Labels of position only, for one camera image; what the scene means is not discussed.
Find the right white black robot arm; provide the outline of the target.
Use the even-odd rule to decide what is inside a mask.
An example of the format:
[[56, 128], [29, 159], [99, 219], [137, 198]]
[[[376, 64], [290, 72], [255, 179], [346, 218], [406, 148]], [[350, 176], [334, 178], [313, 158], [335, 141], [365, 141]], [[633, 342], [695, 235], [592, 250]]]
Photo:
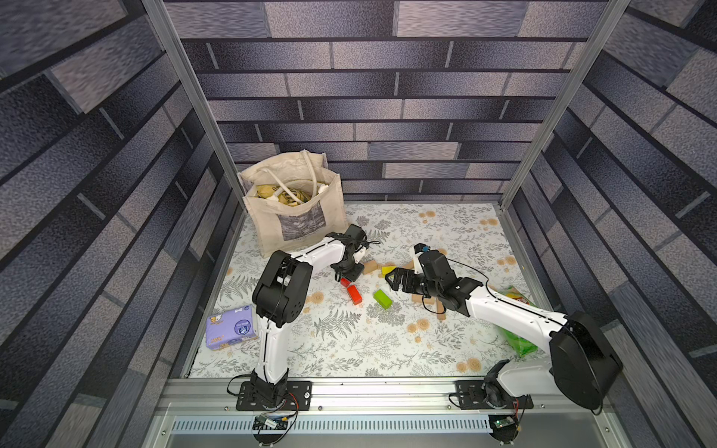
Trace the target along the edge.
[[590, 315], [550, 312], [494, 292], [485, 280], [457, 276], [444, 254], [424, 244], [416, 245], [414, 264], [412, 270], [395, 268], [388, 273], [388, 285], [490, 322], [545, 353], [530, 362], [500, 362], [485, 376], [485, 390], [494, 389], [504, 398], [560, 393], [594, 414], [602, 411], [623, 363]]

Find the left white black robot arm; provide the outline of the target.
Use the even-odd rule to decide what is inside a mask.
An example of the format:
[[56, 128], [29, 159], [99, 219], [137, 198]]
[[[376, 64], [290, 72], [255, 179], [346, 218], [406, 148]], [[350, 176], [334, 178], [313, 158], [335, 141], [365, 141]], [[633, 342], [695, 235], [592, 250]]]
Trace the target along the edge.
[[249, 383], [262, 404], [278, 407], [289, 395], [289, 325], [304, 310], [313, 273], [330, 268], [335, 280], [355, 281], [363, 273], [360, 261], [370, 246], [364, 229], [351, 224], [344, 233], [329, 233], [309, 248], [271, 255], [252, 294], [260, 354]]

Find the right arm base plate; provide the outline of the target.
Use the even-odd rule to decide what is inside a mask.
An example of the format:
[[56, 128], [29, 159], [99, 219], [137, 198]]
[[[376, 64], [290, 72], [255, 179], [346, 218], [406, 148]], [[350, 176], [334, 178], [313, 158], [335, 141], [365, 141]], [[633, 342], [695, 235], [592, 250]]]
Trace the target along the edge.
[[513, 397], [497, 382], [484, 385], [483, 380], [461, 380], [454, 383], [449, 395], [451, 403], [461, 410], [523, 410], [533, 409], [530, 395]]

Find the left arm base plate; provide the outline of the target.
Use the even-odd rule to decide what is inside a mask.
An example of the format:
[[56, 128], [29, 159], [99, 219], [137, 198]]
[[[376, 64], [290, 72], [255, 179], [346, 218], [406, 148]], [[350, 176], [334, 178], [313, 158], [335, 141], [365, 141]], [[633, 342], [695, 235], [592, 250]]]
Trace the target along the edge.
[[258, 381], [244, 382], [238, 392], [237, 411], [308, 411], [313, 396], [310, 381], [288, 381], [271, 386]]

